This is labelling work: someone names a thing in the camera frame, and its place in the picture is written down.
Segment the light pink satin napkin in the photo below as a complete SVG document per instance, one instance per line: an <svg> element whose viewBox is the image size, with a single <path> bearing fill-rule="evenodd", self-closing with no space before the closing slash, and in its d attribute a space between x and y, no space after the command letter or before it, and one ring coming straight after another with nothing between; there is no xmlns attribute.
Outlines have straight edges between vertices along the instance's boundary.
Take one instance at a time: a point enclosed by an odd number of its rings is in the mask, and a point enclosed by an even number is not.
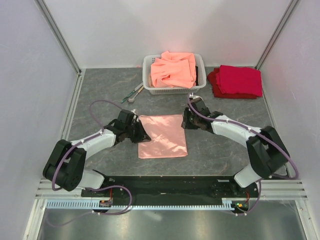
<svg viewBox="0 0 320 240"><path fill-rule="evenodd" d="M188 155L182 114L139 117L151 141L138 144L140 159L179 158Z"/></svg>

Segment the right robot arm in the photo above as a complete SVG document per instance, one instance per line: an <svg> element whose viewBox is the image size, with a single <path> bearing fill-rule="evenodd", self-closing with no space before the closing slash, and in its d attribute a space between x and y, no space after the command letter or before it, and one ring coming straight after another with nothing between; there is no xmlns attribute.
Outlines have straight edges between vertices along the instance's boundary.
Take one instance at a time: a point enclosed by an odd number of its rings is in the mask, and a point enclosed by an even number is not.
<svg viewBox="0 0 320 240"><path fill-rule="evenodd" d="M249 164L237 172L229 184L229 191L235 197L242 196L250 184L275 174L290 157L275 128L253 127L232 120L221 112L210 112L200 96L188 98L181 126L223 136L246 148Z"/></svg>

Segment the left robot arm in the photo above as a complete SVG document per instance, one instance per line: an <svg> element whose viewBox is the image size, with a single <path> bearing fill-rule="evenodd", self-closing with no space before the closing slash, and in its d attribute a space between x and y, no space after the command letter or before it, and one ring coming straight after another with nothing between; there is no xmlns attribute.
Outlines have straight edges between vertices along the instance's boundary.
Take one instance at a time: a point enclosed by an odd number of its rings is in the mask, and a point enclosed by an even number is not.
<svg viewBox="0 0 320 240"><path fill-rule="evenodd" d="M130 139L134 144L151 141L138 115L129 110L121 110L116 119L85 138L74 141L59 140L42 175L51 181L53 191L71 192L76 188L82 188L90 189L99 197L104 197L109 193L110 185L102 173L85 169L86 160L125 139Z"/></svg>

